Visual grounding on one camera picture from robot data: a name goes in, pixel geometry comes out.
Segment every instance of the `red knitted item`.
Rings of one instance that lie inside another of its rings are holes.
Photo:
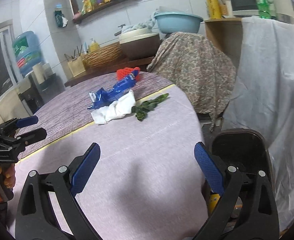
[[[125,67],[123,69],[119,69],[117,70],[117,79],[118,80],[122,80],[125,76],[127,76],[129,73],[131,73],[134,70],[139,70],[139,67],[135,67],[135,68],[129,68],[129,67]],[[140,77],[139,74],[136,76],[136,81],[139,81]]]

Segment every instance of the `brown container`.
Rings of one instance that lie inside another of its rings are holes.
[[[160,44],[158,33],[146,33],[120,41],[122,51],[130,60],[155,56]]]
[[[100,67],[118,58],[124,58],[119,42],[102,47],[85,55],[85,61],[89,67]]]

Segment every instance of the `plastic basin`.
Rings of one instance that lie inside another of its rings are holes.
[[[158,13],[154,17],[162,33],[198,33],[200,23],[203,21],[200,16],[183,12]]]

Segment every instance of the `yellow stripe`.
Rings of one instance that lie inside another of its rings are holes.
[[[149,96],[146,96],[146,97],[144,97],[144,98],[142,98],[142,99],[139,99],[139,100],[137,101],[137,103],[141,104],[142,102],[148,100],[149,98],[151,98],[151,97],[153,97],[153,96],[155,96],[155,95],[161,94],[161,93],[163,93],[165,90],[167,90],[168,88],[171,88],[171,87],[173,87],[173,86],[175,86],[175,84],[169,85],[168,87],[165,87],[165,88],[163,88],[163,89],[161,89],[161,90],[159,90],[159,91],[157,91],[157,92],[155,92],[155,93],[152,93],[152,94],[150,94]],[[72,135],[72,134],[74,134],[74,133],[76,133],[76,132],[79,132],[80,130],[82,130],[82,129],[84,129],[84,128],[90,126],[90,125],[93,125],[93,124],[95,124],[94,121],[92,121],[92,122],[90,122],[90,123],[84,125],[83,127],[78,128],[77,130],[72,131],[72,132],[69,133],[69,134],[64,135],[63,137],[60,137],[60,138],[56,139],[55,141],[53,141],[53,142],[47,144],[46,146],[40,148],[39,150],[37,150],[37,151],[35,151],[35,152],[29,154],[28,156],[22,158],[21,160],[19,160],[18,163],[20,163],[20,162],[23,161],[23,160],[26,160],[27,158],[29,158],[30,156],[32,156],[32,155],[34,155],[34,154],[36,154],[36,153],[38,153],[38,152],[40,152],[40,151],[46,149],[46,148],[49,147],[50,145],[52,145],[52,144],[54,144],[54,143],[57,143],[58,141],[60,141],[60,140],[62,140],[62,139],[64,139],[64,138],[66,138],[66,137],[68,137],[68,136],[70,136],[70,135]]]

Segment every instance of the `bolt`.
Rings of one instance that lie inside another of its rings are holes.
[[[59,169],[58,169],[58,171],[59,171],[60,173],[64,173],[66,170],[67,170],[67,167],[66,167],[66,166],[61,166],[61,167],[59,167]]]
[[[29,172],[29,176],[30,177],[33,177],[33,176],[35,176],[36,175],[36,171],[31,171],[31,172]]]
[[[228,167],[228,171],[230,171],[230,172],[236,172],[236,168],[234,167],[234,166],[229,166]]]
[[[258,174],[261,176],[261,177],[265,177],[266,176],[266,173],[264,171],[259,171]]]

